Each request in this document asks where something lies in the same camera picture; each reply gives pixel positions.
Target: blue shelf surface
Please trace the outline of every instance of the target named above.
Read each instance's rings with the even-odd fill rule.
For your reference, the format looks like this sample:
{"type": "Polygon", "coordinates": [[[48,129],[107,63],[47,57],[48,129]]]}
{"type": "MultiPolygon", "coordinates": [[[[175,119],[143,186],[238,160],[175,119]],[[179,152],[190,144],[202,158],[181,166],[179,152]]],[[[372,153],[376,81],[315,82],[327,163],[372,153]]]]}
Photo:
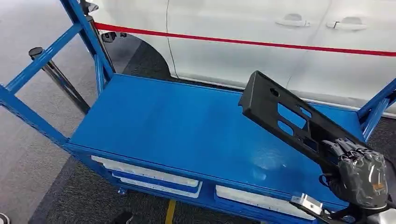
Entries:
{"type": "MultiPolygon", "coordinates": [[[[69,143],[109,159],[122,156],[281,199],[304,192],[345,206],[318,182],[317,164],[242,115],[240,96],[115,74],[69,143]]],[[[363,140],[356,112],[313,106],[363,140]]]]}

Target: metal bracket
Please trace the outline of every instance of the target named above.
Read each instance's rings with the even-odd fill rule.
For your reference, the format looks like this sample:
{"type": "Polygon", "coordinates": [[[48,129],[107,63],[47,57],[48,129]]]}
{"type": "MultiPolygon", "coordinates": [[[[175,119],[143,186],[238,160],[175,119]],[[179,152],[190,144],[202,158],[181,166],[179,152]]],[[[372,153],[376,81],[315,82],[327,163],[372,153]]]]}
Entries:
{"type": "Polygon", "coordinates": [[[246,117],[319,164],[324,173],[338,173],[338,160],[337,155],[322,143],[323,140],[334,142],[347,138],[369,148],[366,143],[259,71],[251,75],[239,105],[243,107],[242,113],[246,117]],[[280,115],[278,104],[305,119],[305,126],[300,128],[280,115]],[[288,125],[293,134],[281,129],[279,121],[288,125]]]}

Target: rectangular hole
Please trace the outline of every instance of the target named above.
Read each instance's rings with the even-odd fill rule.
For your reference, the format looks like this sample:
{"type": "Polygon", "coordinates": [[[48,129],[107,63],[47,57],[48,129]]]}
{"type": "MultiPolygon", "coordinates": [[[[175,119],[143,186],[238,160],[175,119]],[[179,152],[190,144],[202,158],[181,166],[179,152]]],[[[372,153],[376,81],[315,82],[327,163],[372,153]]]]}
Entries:
{"type": "Polygon", "coordinates": [[[282,129],[282,131],[286,132],[287,134],[289,134],[289,135],[291,135],[291,136],[294,135],[293,129],[292,129],[289,125],[283,123],[283,122],[280,121],[280,120],[278,121],[278,127],[279,127],[280,129],[282,129]]]}
{"type": "Polygon", "coordinates": [[[278,103],[278,113],[299,128],[303,128],[307,121],[289,108],[278,103]]]}
{"type": "Polygon", "coordinates": [[[312,118],[311,112],[309,112],[308,110],[302,108],[301,106],[300,106],[300,109],[301,109],[301,112],[303,112],[303,113],[304,113],[305,115],[307,115],[309,118],[312,118]]]}

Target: blue cart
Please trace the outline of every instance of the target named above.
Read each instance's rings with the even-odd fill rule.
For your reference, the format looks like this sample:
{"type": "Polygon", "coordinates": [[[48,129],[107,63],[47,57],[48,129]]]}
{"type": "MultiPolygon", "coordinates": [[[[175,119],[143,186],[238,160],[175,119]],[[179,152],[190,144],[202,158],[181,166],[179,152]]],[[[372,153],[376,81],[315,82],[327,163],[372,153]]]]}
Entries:
{"type": "MultiPolygon", "coordinates": [[[[76,0],[61,2],[72,27],[46,50],[31,50],[33,62],[0,85],[0,103],[120,193],[133,189],[270,223],[315,223],[288,203],[300,193],[331,210],[347,205],[318,182],[316,163],[242,115],[241,93],[115,73],[92,18],[76,0]],[[99,98],[91,108],[51,61],[76,34],[95,61],[99,98]],[[15,96],[40,69],[86,113],[70,138],[15,96]]],[[[366,141],[395,89],[396,79],[357,112],[312,106],[366,141]]]]}

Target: red tape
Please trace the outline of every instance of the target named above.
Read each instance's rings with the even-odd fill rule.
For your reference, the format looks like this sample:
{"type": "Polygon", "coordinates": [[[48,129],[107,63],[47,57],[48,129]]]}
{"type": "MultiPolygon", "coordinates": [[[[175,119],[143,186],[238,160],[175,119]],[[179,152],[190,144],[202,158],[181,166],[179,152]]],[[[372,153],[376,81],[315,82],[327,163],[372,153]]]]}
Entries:
{"type": "Polygon", "coordinates": [[[281,43],[241,41],[241,40],[233,40],[233,39],[194,36],[194,35],[185,35],[185,34],[172,34],[172,33],[158,32],[158,31],[151,31],[151,30],[144,30],[144,29],[119,27],[119,26],[113,26],[113,25],[108,25],[108,24],[104,24],[104,23],[98,23],[98,22],[95,23],[95,27],[97,29],[123,32],[123,33],[144,34],[144,35],[154,35],[154,36],[167,36],[167,37],[175,37],[175,38],[202,40],[202,41],[240,43],[240,44],[260,45],[260,46],[278,47],[278,48],[319,50],[319,51],[340,52],[340,53],[349,53],[349,54],[358,54],[358,55],[377,55],[377,56],[388,56],[388,57],[396,56],[396,52],[390,52],[390,51],[324,48],[324,47],[300,46],[300,45],[281,44],[281,43]]]}

